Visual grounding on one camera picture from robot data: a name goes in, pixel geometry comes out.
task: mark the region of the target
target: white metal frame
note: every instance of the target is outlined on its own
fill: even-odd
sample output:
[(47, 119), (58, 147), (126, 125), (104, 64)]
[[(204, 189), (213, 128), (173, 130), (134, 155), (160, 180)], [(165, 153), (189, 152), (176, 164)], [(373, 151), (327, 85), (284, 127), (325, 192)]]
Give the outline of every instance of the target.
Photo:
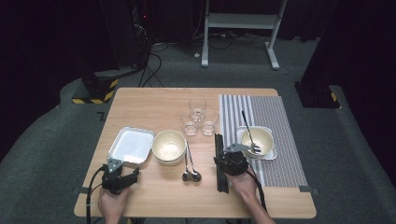
[(279, 69), (274, 53), (274, 43), (277, 31), (282, 22), (283, 12), (288, 0), (282, 0), (280, 9), (276, 15), (258, 15), (258, 14), (228, 14), (228, 13), (209, 13), (209, 0), (206, 0), (205, 9), (205, 35), (202, 49), (202, 67), (209, 66), (209, 47), (208, 47), (208, 30), (209, 27), (218, 28), (244, 28), (244, 29), (263, 29), (273, 30), (270, 41), (265, 42), (265, 49), (271, 61), (274, 70)]

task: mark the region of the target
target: striped placemat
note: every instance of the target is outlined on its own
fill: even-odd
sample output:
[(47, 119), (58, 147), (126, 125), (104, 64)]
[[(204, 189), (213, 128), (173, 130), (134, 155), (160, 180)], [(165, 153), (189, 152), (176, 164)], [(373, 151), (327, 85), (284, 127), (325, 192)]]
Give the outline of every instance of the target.
[(271, 161), (248, 160), (263, 186), (293, 188), (307, 186), (288, 117), (280, 96), (220, 95), (219, 119), (224, 146), (236, 143), (236, 129), (264, 126), (273, 131), (277, 157)]

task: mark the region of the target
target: white bowl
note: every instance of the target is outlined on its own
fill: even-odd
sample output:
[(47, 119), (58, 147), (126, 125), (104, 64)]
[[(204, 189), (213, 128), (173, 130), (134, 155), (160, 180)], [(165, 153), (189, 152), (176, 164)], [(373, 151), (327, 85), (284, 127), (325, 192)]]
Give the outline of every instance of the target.
[[(246, 150), (245, 155), (251, 158), (261, 158), (268, 154), (274, 148), (274, 138), (266, 130), (262, 128), (251, 127), (250, 133), (254, 144), (260, 148), (260, 152), (253, 153), (251, 150)], [(251, 140), (248, 136), (248, 130), (242, 134), (242, 144), (250, 147)]]
[(154, 137), (151, 150), (162, 164), (177, 164), (186, 151), (186, 139), (179, 132), (166, 130)]

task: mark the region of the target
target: clear glass cup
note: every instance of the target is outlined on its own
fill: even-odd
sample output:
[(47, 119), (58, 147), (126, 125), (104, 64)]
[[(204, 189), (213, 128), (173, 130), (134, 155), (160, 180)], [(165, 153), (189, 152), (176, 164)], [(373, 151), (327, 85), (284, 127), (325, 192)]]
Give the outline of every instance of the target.
[(216, 133), (216, 127), (219, 121), (219, 113), (214, 110), (206, 110), (205, 119), (201, 121), (201, 132), (205, 135)]
[(193, 121), (200, 122), (205, 119), (206, 100), (191, 99), (189, 102), (189, 107)]
[(191, 111), (185, 111), (181, 114), (180, 119), (183, 123), (182, 130), (186, 135), (195, 135), (198, 132), (199, 123), (192, 120)]

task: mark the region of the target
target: chopsticks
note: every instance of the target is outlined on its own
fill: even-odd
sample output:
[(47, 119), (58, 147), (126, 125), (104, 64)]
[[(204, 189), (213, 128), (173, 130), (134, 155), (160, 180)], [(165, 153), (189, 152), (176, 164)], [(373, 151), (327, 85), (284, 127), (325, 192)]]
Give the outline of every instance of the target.
[[(216, 157), (222, 158), (224, 156), (224, 145), (223, 138), (221, 134), (215, 133), (215, 150)], [(227, 176), (220, 170), (219, 166), (216, 165), (217, 169), (217, 179), (218, 179), (218, 192), (228, 193), (228, 179)]]

